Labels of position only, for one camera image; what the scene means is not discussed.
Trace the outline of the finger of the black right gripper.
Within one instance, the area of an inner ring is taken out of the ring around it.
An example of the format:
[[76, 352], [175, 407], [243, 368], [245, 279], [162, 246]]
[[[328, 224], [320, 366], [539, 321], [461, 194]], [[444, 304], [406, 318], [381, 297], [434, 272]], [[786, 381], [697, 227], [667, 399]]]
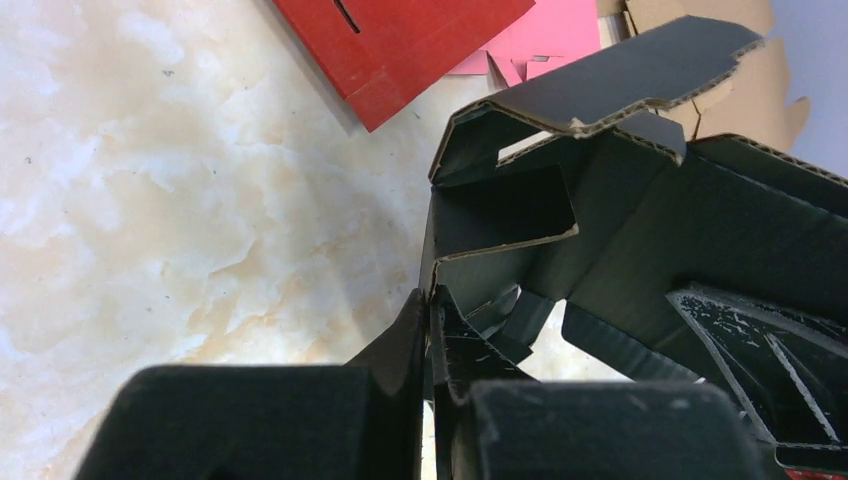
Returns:
[[441, 479], [762, 479], [729, 398], [706, 384], [542, 382], [430, 300]]

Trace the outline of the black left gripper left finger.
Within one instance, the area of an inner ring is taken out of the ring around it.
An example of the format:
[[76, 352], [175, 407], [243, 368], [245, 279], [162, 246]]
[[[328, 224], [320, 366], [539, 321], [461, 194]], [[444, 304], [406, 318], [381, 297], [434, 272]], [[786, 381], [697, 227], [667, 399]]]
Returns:
[[417, 479], [425, 298], [325, 366], [158, 365], [118, 392], [80, 479]]

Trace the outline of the black scratched left gripper right finger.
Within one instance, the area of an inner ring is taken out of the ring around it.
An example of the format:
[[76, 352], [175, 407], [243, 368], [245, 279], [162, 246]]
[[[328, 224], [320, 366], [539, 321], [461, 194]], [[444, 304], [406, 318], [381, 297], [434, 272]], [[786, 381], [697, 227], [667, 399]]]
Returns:
[[700, 284], [666, 298], [780, 466], [846, 474], [846, 323]]

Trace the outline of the black corrugated paper box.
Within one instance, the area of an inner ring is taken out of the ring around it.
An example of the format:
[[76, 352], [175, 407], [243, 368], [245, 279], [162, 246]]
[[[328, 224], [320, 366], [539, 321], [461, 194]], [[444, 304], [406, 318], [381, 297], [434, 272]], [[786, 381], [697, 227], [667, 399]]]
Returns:
[[429, 173], [420, 285], [465, 314], [515, 288], [565, 300], [672, 374], [723, 375], [667, 300], [695, 282], [847, 323], [847, 183], [664, 112], [763, 46], [684, 16], [453, 113]]

